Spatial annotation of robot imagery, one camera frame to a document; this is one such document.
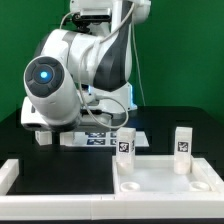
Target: green wall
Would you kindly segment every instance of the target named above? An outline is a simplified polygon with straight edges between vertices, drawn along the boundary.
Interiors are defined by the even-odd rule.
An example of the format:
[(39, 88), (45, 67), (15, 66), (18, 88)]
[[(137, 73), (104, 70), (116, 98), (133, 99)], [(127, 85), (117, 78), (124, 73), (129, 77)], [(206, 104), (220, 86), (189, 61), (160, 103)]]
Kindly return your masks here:
[[(69, 0), (0, 0), (0, 120), (21, 107), (24, 69), (68, 8)], [(152, 0), (136, 39), (147, 105), (200, 107), (224, 123), (224, 0)]]
[(23, 72), (39, 41), (58, 28), (65, 0), (0, 0), (0, 121), (20, 108)]
[(223, 0), (152, 0), (136, 36), (147, 105), (200, 107), (224, 123)]

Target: blue light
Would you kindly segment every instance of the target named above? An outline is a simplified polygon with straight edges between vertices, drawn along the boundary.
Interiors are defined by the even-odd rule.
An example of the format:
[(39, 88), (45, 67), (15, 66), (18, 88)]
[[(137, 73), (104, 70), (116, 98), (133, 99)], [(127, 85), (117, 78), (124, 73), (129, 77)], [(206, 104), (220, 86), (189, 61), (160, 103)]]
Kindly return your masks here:
[(134, 105), (134, 99), (133, 99), (133, 96), (134, 95), (134, 91), (133, 91), (133, 86), (131, 85), (131, 106), (133, 107)]
[(48, 77), (48, 73), (47, 73), (47, 72), (41, 72), (41, 73), (40, 73), (40, 77), (41, 77), (42, 79), (46, 79), (46, 78)]

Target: table surface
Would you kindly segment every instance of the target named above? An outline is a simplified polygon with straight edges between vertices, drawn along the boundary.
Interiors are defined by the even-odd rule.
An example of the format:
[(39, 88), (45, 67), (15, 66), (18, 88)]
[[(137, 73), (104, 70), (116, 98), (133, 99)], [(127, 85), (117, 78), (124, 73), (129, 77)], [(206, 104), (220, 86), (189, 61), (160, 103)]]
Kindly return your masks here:
[[(140, 107), (135, 113), (131, 113), (127, 126), (134, 127), (137, 131), (145, 131), (149, 141), (149, 147), (136, 148), (137, 155), (172, 155), (176, 127), (192, 127), (192, 155), (205, 158), (224, 179), (224, 126), (202, 109)], [(57, 141), (50, 146), (39, 146), (35, 141), (34, 133), (24, 130), (21, 126), (20, 110), (0, 123), (0, 142), (0, 166), (7, 159), (20, 161), (20, 175), (8, 195), (111, 194), (114, 192), (111, 157), (115, 154), (115, 147), (68, 148), (60, 146)], [(160, 221), (151, 220), (150, 223), (160, 223)], [(125, 222), (125, 220), (116, 221), (116, 223)], [(186, 220), (175, 220), (175, 223), (185, 222)], [(200, 220), (200, 223), (208, 222), (208, 219)], [(223, 220), (216, 220), (215, 223), (223, 222)], [(141, 223), (149, 223), (149, 220), (141, 220)]]

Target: cable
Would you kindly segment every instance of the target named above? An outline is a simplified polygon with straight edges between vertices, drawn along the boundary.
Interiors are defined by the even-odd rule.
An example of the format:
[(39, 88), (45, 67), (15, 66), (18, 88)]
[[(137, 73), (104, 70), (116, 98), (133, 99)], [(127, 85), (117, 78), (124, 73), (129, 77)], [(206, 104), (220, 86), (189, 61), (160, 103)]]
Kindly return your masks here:
[(134, 52), (135, 52), (135, 59), (136, 59), (136, 65), (137, 65), (140, 91), (141, 91), (141, 95), (142, 95), (143, 105), (146, 106), (145, 95), (144, 95), (144, 91), (143, 91), (143, 88), (142, 88), (141, 70), (140, 70), (139, 59), (138, 59), (138, 51), (137, 51), (136, 40), (135, 40), (135, 26), (134, 26), (133, 23), (132, 23), (132, 37), (133, 37), (133, 47), (134, 47)]
[[(125, 18), (123, 19), (123, 21), (120, 23), (120, 25), (110, 34), (108, 35), (107, 37), (105, 37), (103, 40), (100, 41), (100, 43), (104, 43), (105, 41), (107, 41), (108, 39), (110, 39), (111, 37), (113, 37), (122, 27), (123, 25), (125, 24), (125, 22), (128, 20), (128, 18), (132, 15), (132, 12), (134, 10), (134, 7), (135, 7), (135, 4), (132, 3), (132, 6), (131, 6), (131, 9), (129, 10), (128, 14), (125, 16)], [(110, 100), (113, 100), (115, 102), (117, 102), (119, 105), (122, 106), (122, 108), (124, 109), (125, 113), (126, 113), (126, 119), (125, 121), (121, 124), (121, 125), (118, 125), (118, 126), (110, 126), (110, 125), (106, 125), (102, 122), (100, 122), (93, 114), (92, 112), (90, 111), (86, 101), (85, 101), (85, 97), (84, 97), (84, 94), (82, 92), (82, 84), (81, 84), (81, 66), (82, 66), (82, 61), (84, 59), (84, 56), (87, 54), (87, 52), (94, 46), (94, 44), (91, 44), (88, 48), (85, 49), (85, 51), (82, 53), (81, 55), (81, 58), (80, 58), (80, 61), (79, 61), (79, 66), (78, 66), (78, 86), (79, 86), (79, 90), (80, 90), (80, 95), (81, 95), (81, 98), (82, 98), (82, 101), (83, 101), (83, 104), (84, 106), (86, 107), (86, 110), (88, 111), (89, 115), (92, 117), (92, 119), (94, 121), (96, 121), (98, 124), (106, 127), (106, 128), (110, 128), (110, 129), (118, 129), (120, 127), (123, 127), (128, 119), (129, 119), (129, 114), (128, 114), (128, 111), (124, 108), (124, 106), (117, 100), (115, 99), (112, 99), (112, 98), (109, 98), (109, 97), (104, 97), (102, 99), (110, 99)]]
[(63, 26), (63, 24), (64, 24), (66, 18), (67, 18), (68, 16), (72, 15), (72, 14), (74, 14), (74, 12), (69, 12), (69, 13), (67, 13), (67, 14), (62, 18), (62, 21), (61, 21), (61, 24), (60, 24), (60, 28), (59, 28), (60, 30), (62, 29), (62, 26)]

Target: white block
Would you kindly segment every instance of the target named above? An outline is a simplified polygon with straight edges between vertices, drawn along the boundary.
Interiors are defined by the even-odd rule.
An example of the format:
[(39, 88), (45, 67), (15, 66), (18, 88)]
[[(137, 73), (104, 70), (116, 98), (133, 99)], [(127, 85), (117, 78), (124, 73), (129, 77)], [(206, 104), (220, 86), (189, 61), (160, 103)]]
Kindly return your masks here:
[(74, 144), (74, 139), (74, 132), (60, 133), (60, 145), (72, 146)]
[(0, 169), (0, 195), (6, 195), (19, 175), (19, 161), (9, 159)]
[(191, 170), (192, 128), (177, 127), (175, 132), (174, 172), (187, 174)]
[(52, 144), (52, 133), (50, 131), (35, 131), (35, 137), (39, 145)]
[(135, 137), (134, 128), (120, 128), (117, 131), (116, 161), (120, 174), (127, 175), (134, 170)]

